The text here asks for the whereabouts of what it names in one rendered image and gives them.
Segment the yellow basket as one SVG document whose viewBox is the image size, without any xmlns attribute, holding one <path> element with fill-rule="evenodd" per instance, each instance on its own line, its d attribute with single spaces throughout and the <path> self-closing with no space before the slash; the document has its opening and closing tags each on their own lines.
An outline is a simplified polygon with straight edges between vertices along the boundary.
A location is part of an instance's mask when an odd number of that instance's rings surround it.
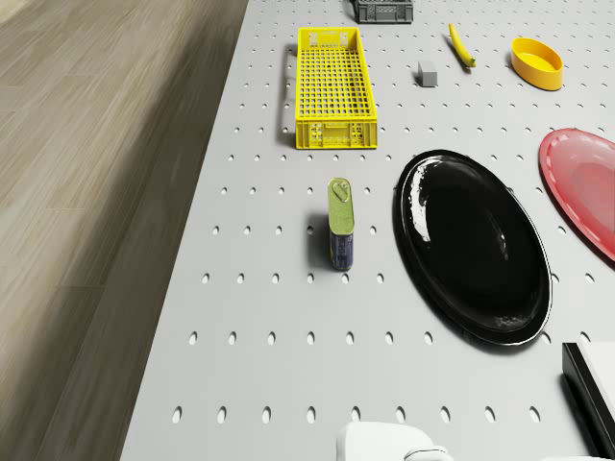
<svg viewBox="0 0 615 461">
<path fill-rule="evenodd" d="M 357 27 L 298 31 L 298 149 L 375 149 L 378 116 Z"/>
</svg>

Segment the black plate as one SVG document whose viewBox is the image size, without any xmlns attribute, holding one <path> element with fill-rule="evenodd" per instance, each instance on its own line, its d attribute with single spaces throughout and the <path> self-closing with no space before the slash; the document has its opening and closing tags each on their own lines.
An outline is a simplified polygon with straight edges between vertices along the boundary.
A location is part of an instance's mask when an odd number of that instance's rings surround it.
<svg viewBox="0 0 615 461">
<path fill-rule="evenodd" d="M 451 322 L 506 347 L 542 332 L 553 304 L 547 252 L 492 171 L 450 150 L 419 154 L 398 179 L 392 214 L 411 279 Z"/>
</svg>

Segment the dark grey basket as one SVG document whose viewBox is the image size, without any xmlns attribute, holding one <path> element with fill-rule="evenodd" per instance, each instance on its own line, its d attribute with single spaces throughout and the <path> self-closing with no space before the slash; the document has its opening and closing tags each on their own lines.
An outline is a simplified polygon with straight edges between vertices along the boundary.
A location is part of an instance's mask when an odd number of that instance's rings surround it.
<svg viewBox="0 0 615 461">
<path fill-rule="evenodd" d="M 357 23 L 411 24 L 413 0 L 352 0 Z"/>
</svg>

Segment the yellow bowl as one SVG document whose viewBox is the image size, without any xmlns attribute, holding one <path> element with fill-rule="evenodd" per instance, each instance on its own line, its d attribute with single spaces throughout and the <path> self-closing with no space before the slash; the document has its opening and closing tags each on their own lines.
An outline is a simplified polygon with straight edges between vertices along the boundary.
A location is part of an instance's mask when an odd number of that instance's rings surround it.
<svg viewBox="0 0 615 461">
<path fill-rule="evenodd" d="M 527 83 L 556 91 L 563 86 L 563 60 L 547 44 L 529 37 L 516 37 L 511 42 L 511 64 Z"/>
</svg>

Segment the flat-sided can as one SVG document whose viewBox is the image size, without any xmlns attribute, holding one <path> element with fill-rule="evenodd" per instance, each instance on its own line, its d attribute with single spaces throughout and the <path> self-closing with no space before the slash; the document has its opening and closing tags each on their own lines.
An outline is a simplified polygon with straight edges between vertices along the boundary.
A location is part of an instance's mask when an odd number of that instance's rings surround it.
<svg viewBox="0 0 615 461">
<path fill-rule="evenodd" d="M 354 261 L 352 188 L 344 178 L 332 178 L 328 184 L 330 256 L 336 270 L 349 270 Z"/>
</svg>

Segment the red plate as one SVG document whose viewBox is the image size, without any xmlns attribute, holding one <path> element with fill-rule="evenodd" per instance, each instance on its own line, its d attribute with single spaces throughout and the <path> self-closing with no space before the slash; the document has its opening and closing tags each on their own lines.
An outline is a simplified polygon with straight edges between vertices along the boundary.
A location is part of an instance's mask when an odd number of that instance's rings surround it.
<svg viewBox="0 0 615 461">
<path fill-rule="evenodd" d="M 539 147 L 542 176 L 576 228 L 615 261 L 615 142 L 567 128 Z"/>
</svg>

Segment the banana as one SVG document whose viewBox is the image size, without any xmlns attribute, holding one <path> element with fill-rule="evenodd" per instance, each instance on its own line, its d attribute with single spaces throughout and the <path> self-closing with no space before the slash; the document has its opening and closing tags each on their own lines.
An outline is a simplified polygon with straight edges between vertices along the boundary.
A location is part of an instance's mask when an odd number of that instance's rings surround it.
<svg viewBox="0 0 615 461">
<path fill-rule="evenodd" d="M 453 23 L 449 24 L 449 32 L 452 40 L 452 44 L 455 48 L 455 51 L 461 60 L 461 62 L 469 68 L 473 68 L 477 66 L 477 60 L 474 56 L 470 54 L 470 52 L 466 49 L 460 34 L 458 33 L 455 25 Z"/>
</svg>

